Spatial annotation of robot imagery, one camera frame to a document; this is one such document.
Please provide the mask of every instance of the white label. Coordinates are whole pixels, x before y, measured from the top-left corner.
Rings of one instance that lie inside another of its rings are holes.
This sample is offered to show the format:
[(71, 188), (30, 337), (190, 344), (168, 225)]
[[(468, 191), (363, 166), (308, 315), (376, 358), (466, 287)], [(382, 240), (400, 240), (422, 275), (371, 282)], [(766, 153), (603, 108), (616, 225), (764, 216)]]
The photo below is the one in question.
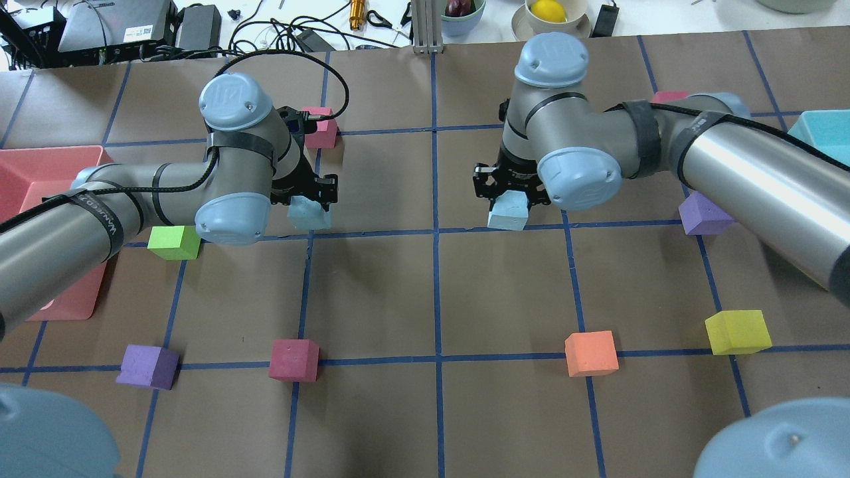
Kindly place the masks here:
[(141, 42), (143, 40), (150, 40), (151, 35), (154, 32), (153, 25), (145, 25), (145, 26), (133, 26), (131, 28), (127, 28), (124, 31), (124, 42)]

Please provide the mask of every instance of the orange cube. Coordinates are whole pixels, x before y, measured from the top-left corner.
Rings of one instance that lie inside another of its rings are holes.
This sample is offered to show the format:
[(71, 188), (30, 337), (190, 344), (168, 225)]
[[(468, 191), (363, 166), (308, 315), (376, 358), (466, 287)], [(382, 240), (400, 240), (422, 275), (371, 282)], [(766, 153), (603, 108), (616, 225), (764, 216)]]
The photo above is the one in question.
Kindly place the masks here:
[(620, 368), (614, 334), (610, 330), (576, 332), (564, 341), (564, 345), (570, 377), (597, 377)]

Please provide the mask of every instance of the purple vegetable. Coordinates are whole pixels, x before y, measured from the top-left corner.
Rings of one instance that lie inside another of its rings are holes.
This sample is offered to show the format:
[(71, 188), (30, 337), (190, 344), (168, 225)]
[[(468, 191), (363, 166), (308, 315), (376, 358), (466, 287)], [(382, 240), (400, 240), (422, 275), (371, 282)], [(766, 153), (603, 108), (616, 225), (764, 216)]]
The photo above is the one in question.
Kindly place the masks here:
[(445, 16), (462, 17), (473, 12), (473, 0), (449, 0), (445, 5)]

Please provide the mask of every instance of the white plate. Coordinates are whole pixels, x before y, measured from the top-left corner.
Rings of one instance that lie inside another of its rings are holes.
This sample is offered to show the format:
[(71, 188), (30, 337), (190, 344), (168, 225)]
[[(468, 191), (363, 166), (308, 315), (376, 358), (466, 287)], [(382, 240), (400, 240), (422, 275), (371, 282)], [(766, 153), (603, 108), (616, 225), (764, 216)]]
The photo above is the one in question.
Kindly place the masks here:
[[(535, 35), (534, 30), (531, 30), (529, 22), (525, 21), (525, 6), (519, 7), (511, 19), (511, 28), (513, 29), (513, 37), (520, 42), (527, 42)], [(584, 14), (575, 25), (574, 29), (567, 31), (573, 37), (587, 38), (590, 37), (591, 25), (590, 19)]]

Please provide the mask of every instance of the black device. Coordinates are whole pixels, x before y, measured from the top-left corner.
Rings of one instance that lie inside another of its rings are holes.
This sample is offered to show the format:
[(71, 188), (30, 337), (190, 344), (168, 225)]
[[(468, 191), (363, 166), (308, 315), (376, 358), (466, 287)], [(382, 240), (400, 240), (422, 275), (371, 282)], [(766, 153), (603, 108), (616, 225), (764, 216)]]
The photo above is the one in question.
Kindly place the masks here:
[(65, 17), (48, 7), (10, 15), (2, 10), (0, 36), (3, 50), (12, 57), (14, 68), (60, 66), (56, 49), (65, 29)]
[(593, 27), (591, 38), (610, 37), (614, 34), (614, 25), (617, 23), (617, 14), (620, 9), (616, 6), (603, 5), (596, 17), (596, 26)]
[(174, 45), (172, 0), (87, 0), (71, 7), (59, 54), (67, 65), (136, 60)]
[(295, 42), (301, 47), (304, 53), (317, 51), (336, 51), (335, 48), (325, 41), (318, 33), (310, 28), (304, 28), (304, 31), (295, 36)]
[[(221, 14), (215, 5), (197, 5), (183, 9), (175, 46), (183, 51), (202, 51), (218, 46)], [(199, 54), (192, 58), (212, 58), (215, 54)]]

